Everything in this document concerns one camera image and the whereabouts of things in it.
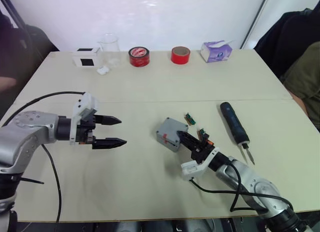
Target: white eraser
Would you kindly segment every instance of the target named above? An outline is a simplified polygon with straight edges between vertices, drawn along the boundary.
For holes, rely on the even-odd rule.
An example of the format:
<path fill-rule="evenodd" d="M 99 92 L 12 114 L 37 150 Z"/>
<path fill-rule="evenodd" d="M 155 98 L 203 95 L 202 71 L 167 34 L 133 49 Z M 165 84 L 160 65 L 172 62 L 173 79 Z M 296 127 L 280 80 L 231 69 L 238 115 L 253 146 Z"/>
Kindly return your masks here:
<path fill-rule="evenodd" d="M 102 66 L 96 70 L 100 75 L 104 75 L 110 71 L 110 69 L 106 66 Z"/>

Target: robotic arm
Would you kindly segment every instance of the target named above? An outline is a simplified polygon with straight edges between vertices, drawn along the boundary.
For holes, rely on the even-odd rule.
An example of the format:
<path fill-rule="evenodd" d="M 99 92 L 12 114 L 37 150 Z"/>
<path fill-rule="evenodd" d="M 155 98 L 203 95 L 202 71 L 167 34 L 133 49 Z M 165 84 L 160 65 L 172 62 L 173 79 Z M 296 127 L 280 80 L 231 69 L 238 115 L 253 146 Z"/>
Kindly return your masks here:
<path fill-rule="evenodd" d="M 220 153 L 220 149 L 214 147 L 214 144 L 208 140 L 209 136 L 207 134 L 203 136 L 202 141 L 197 140 L 187 132 L 178 131 L 177 134 L 180 143 L 191 150 L 191 158 L 193 159 L 193 161 L 181 165 L 184 180 L 191 180 L 202 175 L 209 167 L 216 172 L 220 180 L 236 190 L 238 177 L 235 170 L 230 166 L 232 164 L 241 176 L 242 192 L 280 196 L 273 183 L 256 174 L 244 163 Z M 266 221 L 272 232 L 312 231 L 282 200 L 251 195 L 242 195 L 242 197 Z"/>
<path fill-rule="evenodd" d="M 122 146 L 119 138 L 96 139 L 96 123 L 121 123 L 115 117 L 95 115 L 97 101 L 85 93 L 73 108 L 72 119 L 52 113 L 27 111 L 19 113 L 7 126 L 0 128 L 0 231 L 15 231 L 17 214 L 10 211 L 16 189 L 34 151 L 41 144 L 69 140 L 70 144 L 91 144 L 92 149 Z"/>

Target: purple tissue box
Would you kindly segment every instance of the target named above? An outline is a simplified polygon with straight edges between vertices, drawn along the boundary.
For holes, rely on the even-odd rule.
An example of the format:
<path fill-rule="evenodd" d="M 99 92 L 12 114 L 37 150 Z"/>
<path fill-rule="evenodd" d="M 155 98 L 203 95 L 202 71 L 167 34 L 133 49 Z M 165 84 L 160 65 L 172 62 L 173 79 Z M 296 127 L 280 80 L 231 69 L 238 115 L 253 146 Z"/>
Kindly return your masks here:
<path fill-rule="evenodd" d="M 223 40 L 219 42 L 203 43 L 200 54 L 206 63 L 228 60 L 232 48 Z"/>

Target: white small box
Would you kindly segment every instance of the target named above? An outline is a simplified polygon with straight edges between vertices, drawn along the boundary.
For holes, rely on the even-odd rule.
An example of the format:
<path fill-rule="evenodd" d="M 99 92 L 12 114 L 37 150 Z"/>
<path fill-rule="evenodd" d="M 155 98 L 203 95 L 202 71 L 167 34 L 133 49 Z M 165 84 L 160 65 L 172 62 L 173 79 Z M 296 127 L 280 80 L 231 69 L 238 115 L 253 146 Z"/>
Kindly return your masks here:
<path fill-rule="evenodd" d="M 100 48 L 79 48 L 72 53 L 72 59 L 77 67 L 101 67 L 102 52 Z"/>

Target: green shirt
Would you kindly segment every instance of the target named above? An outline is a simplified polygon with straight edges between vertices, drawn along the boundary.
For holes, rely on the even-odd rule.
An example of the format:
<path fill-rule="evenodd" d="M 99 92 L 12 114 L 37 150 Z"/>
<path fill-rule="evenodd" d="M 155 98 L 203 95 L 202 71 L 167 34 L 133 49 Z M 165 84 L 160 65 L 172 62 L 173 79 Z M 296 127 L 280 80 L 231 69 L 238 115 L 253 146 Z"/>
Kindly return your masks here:
<path fill-rule="evenodd" d="M 311 44 L 284 75 L 284 86 L 301 98 L 308 116 L 320 128 L 320 42 Z"/>

